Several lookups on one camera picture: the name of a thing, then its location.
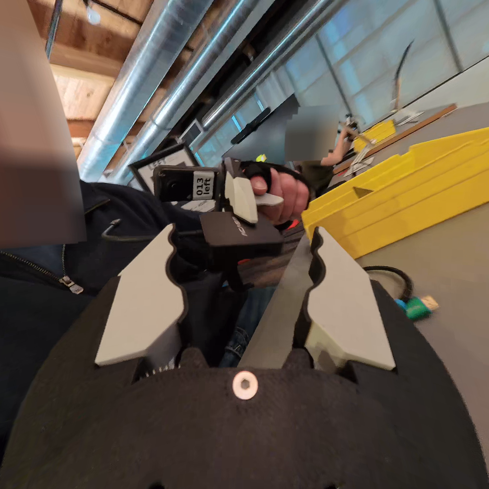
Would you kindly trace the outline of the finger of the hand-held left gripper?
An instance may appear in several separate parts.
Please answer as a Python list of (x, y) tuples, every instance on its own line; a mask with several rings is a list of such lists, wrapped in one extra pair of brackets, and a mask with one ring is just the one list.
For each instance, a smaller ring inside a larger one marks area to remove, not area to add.
[(258, 211), (251, 181), (246, 176), (233, 177), (224, 172), (224, 197), (229, 201), (235, 216), (250, 225), (258, 223)]

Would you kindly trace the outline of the black framed sign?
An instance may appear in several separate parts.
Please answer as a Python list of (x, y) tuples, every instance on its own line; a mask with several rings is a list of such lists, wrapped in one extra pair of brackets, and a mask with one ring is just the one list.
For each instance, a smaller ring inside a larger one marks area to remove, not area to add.
[(200, 167), (199, 160), (185, 143), (177, 143), (151, 156), (131, 163), (129, 169), (133, 179), (130, 185), (141, 191), (154, 194), (154, 169), (159, 166)]

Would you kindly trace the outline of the person's left hand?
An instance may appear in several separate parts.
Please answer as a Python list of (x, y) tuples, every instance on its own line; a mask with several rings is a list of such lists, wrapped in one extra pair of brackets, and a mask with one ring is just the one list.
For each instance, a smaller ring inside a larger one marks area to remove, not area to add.
[(283, 198), (283, 202), (274, 207), (261, 206), (258, 208), (259, 212), (275, 226), (300, 218), (301, 213), (308, 206), (308, 187), (290, 174), (278, 173), (275, 169), (271, 169), (270, 173), (270, 186), (267, 186), (261, 176), (251, 178), (253, 191), (255, 195), (265, 193), (276, 195)]

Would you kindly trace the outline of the silver ventilation duct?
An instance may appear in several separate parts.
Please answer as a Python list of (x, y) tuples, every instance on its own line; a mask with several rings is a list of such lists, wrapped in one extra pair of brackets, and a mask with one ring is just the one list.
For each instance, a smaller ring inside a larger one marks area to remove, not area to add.
[(153, 1), (77, 159), (81, 180), (99, 180), (211, 4)]

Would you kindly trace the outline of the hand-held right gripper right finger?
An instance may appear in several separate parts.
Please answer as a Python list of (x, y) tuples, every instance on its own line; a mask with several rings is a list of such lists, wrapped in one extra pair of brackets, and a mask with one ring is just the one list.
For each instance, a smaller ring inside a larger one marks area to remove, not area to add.
[(314, 367), (338, 372), (348, 361), (392, 371), (396, 364), (370, 278), (322, 227), (314, 230), (302, 303), (302, 347)]

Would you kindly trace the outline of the yellow divided storage bin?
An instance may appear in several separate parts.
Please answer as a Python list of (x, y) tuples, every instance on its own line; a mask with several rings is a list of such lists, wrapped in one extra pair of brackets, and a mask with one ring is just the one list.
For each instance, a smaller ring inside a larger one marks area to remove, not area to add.
[(488, 128), (413, 145), (313, 200), (312, 240), (324, 228), (358, 259), (488, 203)]

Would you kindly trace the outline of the yellow plastic bin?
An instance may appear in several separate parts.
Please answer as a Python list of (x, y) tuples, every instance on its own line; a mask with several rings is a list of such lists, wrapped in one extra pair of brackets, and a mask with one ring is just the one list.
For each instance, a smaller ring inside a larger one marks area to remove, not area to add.
[[(372, 126), (367, 131), (361, 133), (362, 136), (369, 140), (375, 140), (376, 144), (382, 143), (384, 140), (389, 139), (396, 135), (396, 128), (392, 119), (385, 120)], [(362, 138), (355, 138), (353, 142), (353, 149), (356, 153), (360, 152), (366, 146), (366, 142)]]

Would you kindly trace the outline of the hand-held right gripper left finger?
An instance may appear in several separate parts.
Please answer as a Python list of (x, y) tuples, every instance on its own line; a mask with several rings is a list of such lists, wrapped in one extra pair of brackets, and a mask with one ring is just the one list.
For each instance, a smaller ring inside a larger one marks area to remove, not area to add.
[(179, 324), (188, 311), (186, 292), (170, 262), (175, 225), (165, 227), (118, 275), (119, 283), (95, 357), (98, 366), (145, 358), (153, 368), (175, 359)]

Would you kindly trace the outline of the black and silver usb hub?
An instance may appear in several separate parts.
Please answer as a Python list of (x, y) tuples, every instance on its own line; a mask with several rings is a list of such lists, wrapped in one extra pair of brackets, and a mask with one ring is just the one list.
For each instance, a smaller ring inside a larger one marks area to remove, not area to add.
[(180, 286), (196, 281), (205, 273), (216, 273), (234, 292), (253, 287), (244, 283), (239, 262), (274, 257), (281, 253), (284, 237), (266, 218), (249, 224), (232, 212), (208, 212), (199, 215), (199, 227), (181, 230), (176, 223), (154, 236), (118, 236), (112, 231), (121, 220), (114, 220), (103, 238), (118, 244), (146, 246), (120, 272), (168, 280)]

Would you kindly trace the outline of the silver ceiling pipe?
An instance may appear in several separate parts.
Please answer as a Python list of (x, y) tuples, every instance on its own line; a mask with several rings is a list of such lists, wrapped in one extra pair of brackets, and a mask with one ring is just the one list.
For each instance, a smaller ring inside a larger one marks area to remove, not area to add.
[(210, 34), (197, 48), (170, 85), (165, 97), (150, 114), (108, 182), (126, 185), (129, 165), (156, 150), (207, 84), (239, 47), (273, 1), (226, 1), (211, 25)]
[(254, 85), (283, 57), (311, 27), (318, 24), (333, 1), (308, 1), (298, 14), (277, 34), (250, 67), (206, 113), (201, 121), (204, 131), (217, 124)]

